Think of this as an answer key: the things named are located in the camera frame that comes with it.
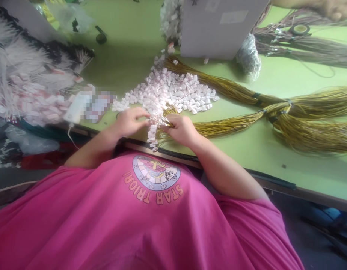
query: pink t-shirt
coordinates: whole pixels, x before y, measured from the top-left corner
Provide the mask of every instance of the pink t-shirt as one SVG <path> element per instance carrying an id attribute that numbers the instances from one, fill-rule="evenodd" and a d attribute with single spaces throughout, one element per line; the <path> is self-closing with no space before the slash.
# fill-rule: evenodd
<path id="1" fill-rule="evenodd" d="M 268 200 L 212 195 L 130 153 L 60 167 L 0 211 L 0 269 L 303 269 Z"/>

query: yellow wire bundle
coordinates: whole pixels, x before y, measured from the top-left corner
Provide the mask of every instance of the yellow wire bundle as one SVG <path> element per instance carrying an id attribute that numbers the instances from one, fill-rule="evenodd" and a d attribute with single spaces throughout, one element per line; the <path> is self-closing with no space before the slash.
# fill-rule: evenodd
<path id="1" fill-rule="evenodd" d="M 347 122 L 297 118 L 288 114 L 289 111 L 290 106 L 284 108 L 279 115 L 272 116 L 271 122 L 275 135 L 290 147 L 312 153 L 347 153 Z"/>
<path id="2" fill-rule="evenodd" d="M 174 60 L 178 61 L 177 65 L 172 62 Z M 197 71 L 180 62 L 175 56 L 166 58 L 165 67 L 178 74 L 195 74 L 201 83 L 207 84 L 228 98 L 247 105 L 256 105 L 260 108 L 265 108 L 272 104 L 291 101 L 295 105 L 300 104 L 300 106 L 296 106 L 290 111 L 290 114 L 296 117 L 311 119 L 324 119 L 347 114 L 347 87 L 336 87 L 319 93 L 280 99 L 271 95 L 251 91 L 228 79 Z"/>
<path id="3" fill-rule="evenodd" d="M 347 114 L 347 87 L 336 87 L 319 93 L 281 99 L 253 92 L 225 78 L 207 75 L 180 62 L 176 57 L 166 58 L 165 67 L 178 74 L 196 74 L 201 83 L 247 105 L 262 110 L 256 113 L 205 123 L 194 123 L 197 131 L 206 138 L 217 138 L 249 128 L 267 116 L 275 134 L 295 150 L 305 152 L 347 153 L 347 122 L 321 121 Z M 177 113 L 170 108 L 164 112 Z M 159 131 L 159 139 L 169 136 Z"/>

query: charging cable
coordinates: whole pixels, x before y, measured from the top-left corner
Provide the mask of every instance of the charging cable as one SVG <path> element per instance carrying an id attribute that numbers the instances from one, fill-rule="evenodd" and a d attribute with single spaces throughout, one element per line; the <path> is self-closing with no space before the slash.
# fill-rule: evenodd
<path id="1" fill-rule="evenodd" d="M 74 123 L 71 123 L 71 124 L 69 125 L 67 135 L 68 135 L 68 137 L 70 138 L 70 140 L 72 141 L 73 145 L 79 150 L 79 148 L 76 146 L 75 142 L 72 140 L 71 135 L 69 134 L 69 133 L 71 132 L 71 129 L 72 129 L 74 126 L 75 126 Z"/>

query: hand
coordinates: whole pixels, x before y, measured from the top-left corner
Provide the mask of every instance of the hand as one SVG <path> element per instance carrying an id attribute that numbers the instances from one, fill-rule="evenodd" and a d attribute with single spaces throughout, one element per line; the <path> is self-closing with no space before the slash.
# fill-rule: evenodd
<path id="1" fill-rule="evenodd" d="M 141 128 L 148 126 L 148 121 L 138 121 L 139 118 L 150 118 L 150 114 L 147 113 L 142 107 L 130 108 L 123 112 L 120 112 L 117 116 L 116 122 L 108 129 L 120 138 L 128 137 L 135 134 Z"/>
<path id="2" fill-rule="evenodd" d="M 170 128 L 164 126 L 163 130 L 168 133 L 176 142 L 192 150 L 193 146 L 198 144 L 203 138 L 195 129 L 192 121 L 187 116 L 179 114 L 169 114 L 166 118 L 174 126 Z"/>

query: green table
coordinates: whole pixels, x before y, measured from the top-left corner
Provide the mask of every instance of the green table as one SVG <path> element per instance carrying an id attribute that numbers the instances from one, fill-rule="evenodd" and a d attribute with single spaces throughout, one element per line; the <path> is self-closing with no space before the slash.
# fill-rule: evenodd
<path id="1" fill-rule="evenodd" d="M 96 53 L 96 58 L 84 71 L 84 78 L 95 86 L 110 87 L 119 97 L 141 83 L 149 74 L 154 57 L 167 47 L 159 30 L 161 4 L 162 1 L 143 0 L 139 3 L 129 0 L 87 1 L 84 6 L 86 12 L 107 33 L 108 41 L 98 45 L 95 42 L 98 32 L 94 28 L 85 35 L 74 37 L 75 42 L 93 48 Z M 287 9 L 273 8 L 263 26 L 279 21 L 287 12 Z M 347 41 L 347 27 L 323 28 L 313 27 L 312 32 L 317 31 L 316 36 Z M 260 77 L 251 83 L 245 81 L 233 61 L 210 60 L 203 65 L 202 59 L 181 58 L 184 63 L 208 74 L 229 78 L 251 90 L 280 98 L 309 94 L 328 86 L 347 86 L 347 69 L 334 68 L 335 76 L 323 78 L 299 61 L 282 57 L 262 56 L 261 59 Z M 333 73 L 324 65 L 305 65 L 324 76 Z M 256 110 L 221 96 L 209 111 L 197 115 L 184 114 L 194 122 L 207 122 Z M 108 112 L 98 124 L 82 123 L 82 126 L 100 131 L 105 127 L 105 122 L 113 123 L 115 116 L 115 112 Z M 136 138 L 146 140 L 144 136 Z M 271 124 L 264 119 L 242 133 L 212 141 L 243 167 L 295 183 L 298 187 L 296 193 L 275 187 L 272 189 L 324 204 L 330 204 L 327 202 L 329 200 L 333 207 L 347 210 L 347 155 L 310 156 L 297 153 L 275 138 Z M 163 147 L 192 155 L 189 149 L 173 142 Z"/>

